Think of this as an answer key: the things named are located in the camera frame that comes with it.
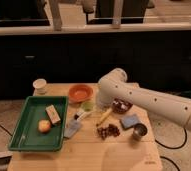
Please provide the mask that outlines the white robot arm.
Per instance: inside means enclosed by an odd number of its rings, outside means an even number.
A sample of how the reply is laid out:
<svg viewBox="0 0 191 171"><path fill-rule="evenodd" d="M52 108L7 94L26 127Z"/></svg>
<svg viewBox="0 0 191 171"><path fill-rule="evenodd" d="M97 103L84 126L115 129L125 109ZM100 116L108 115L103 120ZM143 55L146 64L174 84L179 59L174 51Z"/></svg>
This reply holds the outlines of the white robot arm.
<svg viewBox="0 0 191 171"><path fill-rule="evenodd" d="M191 132L191 99L135 87L127 79L121 68L102 76L98 81L97 104L110 106L115 99L121 99L161 115Z"/></svg>

